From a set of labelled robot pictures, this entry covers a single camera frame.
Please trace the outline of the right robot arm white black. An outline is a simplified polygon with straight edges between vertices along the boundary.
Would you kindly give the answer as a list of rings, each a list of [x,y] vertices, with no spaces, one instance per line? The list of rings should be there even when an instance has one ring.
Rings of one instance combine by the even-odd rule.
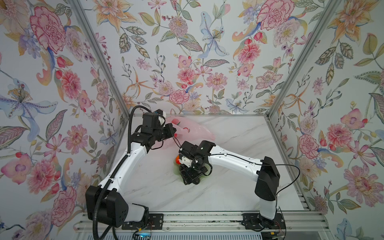
[[[185,185],[200,183],[201,176],[209,176],[213,166],[220,166],[249,177],[256,183],[255,194],[261,209],[254,218],[262,229],[276,226],[277,195],[280,173],[273,159],[252,159],[225,150],[209,141],[194,145],[185,141],[179,148],[176,163]]]

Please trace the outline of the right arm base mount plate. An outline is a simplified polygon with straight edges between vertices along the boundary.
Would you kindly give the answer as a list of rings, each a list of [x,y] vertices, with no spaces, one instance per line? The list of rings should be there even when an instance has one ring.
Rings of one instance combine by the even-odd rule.
[[[260,232],[262,230],[285,230],[286,222],[282,214],[276,213],[273,220],[262,217],[260,213],[242,214],[241,224],[247,230]]]

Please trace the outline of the light green fruit plate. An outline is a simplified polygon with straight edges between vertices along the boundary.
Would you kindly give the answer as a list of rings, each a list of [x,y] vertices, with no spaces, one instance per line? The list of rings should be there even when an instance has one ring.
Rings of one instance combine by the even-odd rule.
[[[192,166],[187,168],[184,165],[179,166],[179,172],[185,185],[198,185],[201,176],[209,176],[212,173],[213,166],[204,162],[202,159],[192,160]]]

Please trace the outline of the orange mango fruit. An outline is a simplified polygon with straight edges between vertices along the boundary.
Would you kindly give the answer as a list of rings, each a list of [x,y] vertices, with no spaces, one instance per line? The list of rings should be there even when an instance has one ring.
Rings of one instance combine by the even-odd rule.
[[[176,157],[175,162],[176,162],[177,165],[181,165],[180,156]]]

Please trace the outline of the pink plastic bag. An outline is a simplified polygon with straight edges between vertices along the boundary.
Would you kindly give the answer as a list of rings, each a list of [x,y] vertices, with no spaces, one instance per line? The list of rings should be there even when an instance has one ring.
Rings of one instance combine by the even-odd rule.
[[[186,117],[168,117],[166,123],[172,123],[176,128],[175,137],[180,144],[187,141],[199,145],[201,141],[214,142],[216,136],[206,127]]]

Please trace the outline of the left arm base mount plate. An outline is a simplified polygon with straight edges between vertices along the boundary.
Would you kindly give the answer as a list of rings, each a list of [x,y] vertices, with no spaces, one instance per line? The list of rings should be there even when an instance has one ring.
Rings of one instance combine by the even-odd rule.
[[[139,222],[127,222],[121,226],[122,230],[162,230],[164,214],[148,214]]]

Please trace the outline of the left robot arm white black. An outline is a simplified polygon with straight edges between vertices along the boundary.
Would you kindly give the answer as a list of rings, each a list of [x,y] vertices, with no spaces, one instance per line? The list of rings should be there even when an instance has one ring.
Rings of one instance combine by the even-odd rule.
[[[107,225],[108,229],[119,228],[125,223],[143,228],[149,222],[149,208],[127,203],[121,191],[155,143],[171,139],[176,129],[166,123],[166,114],[162,110],[156,110],[143,114],[143,122],[135,131],[129,122],[128,131],[127,148],[118,163],[104,180],[86,191],[87,214],[94,232],[98,232],[100,224]]]

